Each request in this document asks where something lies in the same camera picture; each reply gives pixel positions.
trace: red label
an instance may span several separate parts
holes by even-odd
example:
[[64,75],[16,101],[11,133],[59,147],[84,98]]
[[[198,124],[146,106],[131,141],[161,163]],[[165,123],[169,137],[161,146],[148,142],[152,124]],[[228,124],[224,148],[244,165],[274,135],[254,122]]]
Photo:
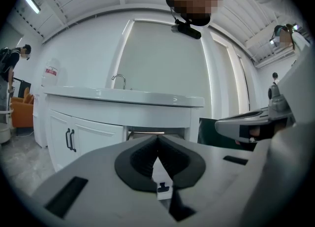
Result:
[[57,75],[57,72],[51,70],[51,69],[46,69],[46,73],[52,74],[52,75]]

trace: sink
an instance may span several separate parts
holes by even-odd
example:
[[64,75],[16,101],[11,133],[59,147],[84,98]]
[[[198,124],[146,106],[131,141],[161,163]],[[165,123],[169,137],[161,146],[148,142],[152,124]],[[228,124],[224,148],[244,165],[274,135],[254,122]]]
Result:
[[81,99],[99,100],[119,103],[135,103],[158,106],[176,107],[204,107],[203,97],[188,97],[173,94],[120,90],[120,89],[96,89],[68,86],[51,86],[44,89],[48,95],[74,97]]

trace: cabinet handle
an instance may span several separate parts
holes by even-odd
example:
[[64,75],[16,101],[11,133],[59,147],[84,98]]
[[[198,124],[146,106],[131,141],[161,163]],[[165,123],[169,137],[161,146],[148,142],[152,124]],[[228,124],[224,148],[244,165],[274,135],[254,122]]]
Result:
[[72,150],[71,149],[71,147],[69,147],[69,143],[68,143],[68,133],[70,132],[70,128],[68,128],[68,131],[66,131],[66,133],[65,133],[65,142],[66,142],[66,144],[67,144],[67,148],[69,148],[70,150]]
[[74,130],[72,129],[72,132],[70,133],[70,145],[71,145],[71,150],[73,150],[76,153],[77,150],[73,148],[73,144],[72,144],[72,135],[73,134],[74,134]]

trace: cabinet door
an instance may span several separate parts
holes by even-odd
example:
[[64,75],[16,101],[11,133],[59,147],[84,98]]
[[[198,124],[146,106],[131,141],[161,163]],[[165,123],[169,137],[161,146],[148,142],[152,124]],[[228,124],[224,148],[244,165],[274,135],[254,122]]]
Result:
[[114,126],[72,117],[74,142],[79,142],[81,155],[126,140],[123,126]]
[[48,139],[54,149],[54,167],[56,171],[64,168],[80,156],[80,151],[70,150],[71,117],[56,111],[49,111],[50,135]]

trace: black shirt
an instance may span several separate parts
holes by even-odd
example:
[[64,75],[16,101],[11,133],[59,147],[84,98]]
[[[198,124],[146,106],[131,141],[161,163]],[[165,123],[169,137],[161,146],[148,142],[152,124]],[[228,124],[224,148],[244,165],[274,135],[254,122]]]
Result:
[[2,78],[8,82],[8,77],[9,77],[9,70],[10,70],[10,67],[15,67],[15,65],[18,63],[19,59],[20,59],[20,52],[21,52],[21,49],[20,48],[14,48],[12,49],[12,52],[11,52],[11,55],[10,57],[7,59],[4,67],[3,67],[3,70],[2,70],[2,73],[1,73],[1,76]]

